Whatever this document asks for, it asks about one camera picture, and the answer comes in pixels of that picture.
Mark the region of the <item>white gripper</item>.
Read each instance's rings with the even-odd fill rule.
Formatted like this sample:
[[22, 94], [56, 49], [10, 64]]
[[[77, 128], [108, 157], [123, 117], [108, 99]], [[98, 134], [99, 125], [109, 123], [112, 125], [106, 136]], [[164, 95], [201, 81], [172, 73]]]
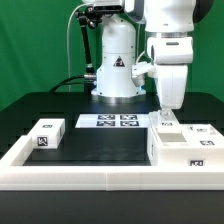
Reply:
[[193, 39], [155, 38], [147, 40], [162, 117], [180, 109], [185, 95], [188, 65], [193, 61]]

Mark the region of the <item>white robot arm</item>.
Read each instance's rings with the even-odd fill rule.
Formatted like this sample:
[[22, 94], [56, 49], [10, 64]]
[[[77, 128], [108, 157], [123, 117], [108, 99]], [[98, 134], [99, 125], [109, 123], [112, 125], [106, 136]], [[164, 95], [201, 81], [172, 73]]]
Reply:
[[102, 26], [102, 64], [92, 96], [108, 103], [139, 99], [149, 76], [160, 108], [179, 109], [193, 61], [191, 33], [214, 0], [82, 1], [88, 23]]

